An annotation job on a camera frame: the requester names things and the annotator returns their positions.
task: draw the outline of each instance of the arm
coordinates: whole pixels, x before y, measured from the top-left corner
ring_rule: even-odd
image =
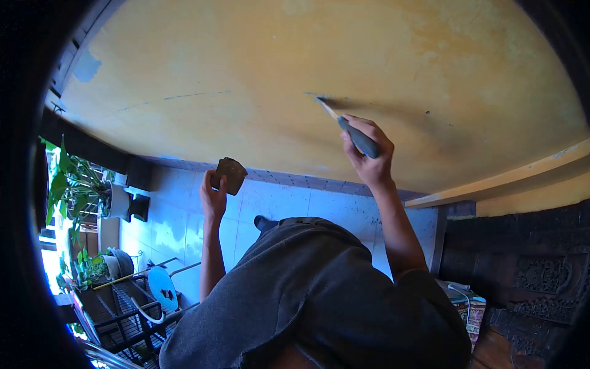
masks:
[[[211,188],[211,177],[214,170],[207,171],[199,189],[205,222],[203,224],[203,254],[201,257],[201,281],[199,283],[199,301],[209,296],[213,287],[225,275],[223,255],[219,243],[219,225],[225,213],[227,187],[223,175],[219,183],[219,191]]]
[[[385,136],[381,128],[377,127],[375,122],[352,115],[344,115],[344,117],[351,126],[369,136],[381,149],[379,157],[371,159],[356,149],[348,132],[343,131],[341,134],[344,140],[344,151],[377,202],[383,225],[385,252],[394,280],[399,279],[410,270],[428,271],[424,253],[391,178],[393,143]]]

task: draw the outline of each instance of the yellow paint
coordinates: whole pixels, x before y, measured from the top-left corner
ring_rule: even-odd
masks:
[[[520,168],[495,175],[474,183],[441,191],[436,194],[406,201],[405,206],[424,208],[462,200],[482,200],[522,190],[531,186],[546,185],[590,168],[590,139]]]
[[[512,0],[128,0],[89,50],[102,65],[89,83],[72,76],[62,101],[139,155],[359,182],[337,123],[305,92],[375,120],[405,190],[476,182],[590,136]]]
[[[491,198],[476,203],[478,217],[497,217],[577,204],[590,198],[590,172],[564,182],[520,194]]]

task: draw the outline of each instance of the sanding block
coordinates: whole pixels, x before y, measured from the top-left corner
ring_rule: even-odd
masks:
[[[236,196],[248,172],[240,163],[232,158],[225,157],[220,159],[215,170],[215,175],[211,177],[211,187],[218,190],[219,181],[224,174],[227,177],[227,193]]]

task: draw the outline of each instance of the man's right hand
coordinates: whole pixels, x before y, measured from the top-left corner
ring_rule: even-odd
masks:
[[[391,179],[391,158],[395,148],[393,142],[385,136],[381,128],[377,127],[372,120],[349,114],[344,114],[343,117],[348,120],[348,124],[369,136],[379,146],[379,156],[376,159],[371,159],[358,151],[347,131],[342,131],[340,134],[340,137],[344,140],[344,152],[350,158],[352,166],[355,167],[359,177],[374,195],[376,192],[391,191],[391,189],[395,188],[395,183]]]

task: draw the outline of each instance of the paint stain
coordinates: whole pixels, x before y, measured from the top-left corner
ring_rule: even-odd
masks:
[[[178,156],[169,156],[169,155],[160,155],[160,159],[164,159],[164,160],[183,160],[182,158],[179,158]]]
[[[319,99],[333,99],[334,95],[332,94],[327,94],[327,93],[315,93],[315,92],[304,92],[304,94],[306,95],[313,95],[315,96],[315,98],[313,99],[313,101],[315,101],[316,103],[320,102]]]
[[[573,150],[575,150],[577,148],[578,148],[578,146],[577,145],[574,145],[574,146],[572,146],[570,148],[567,148],[567,149],[565,149],[563,151],[560,151],[560,152],[556,153],[554,156],[551,156],[551,158],[552,159],[560,158],[560,157],[564,156],[566,153],[568,153],[570,151],[573,151]]]
[[[78,81],[88,83],[94,78],[101,65],[103,65],[103,62],[96,60],[86,49],[80,56],[78,63],[76,63],[73,73]]]

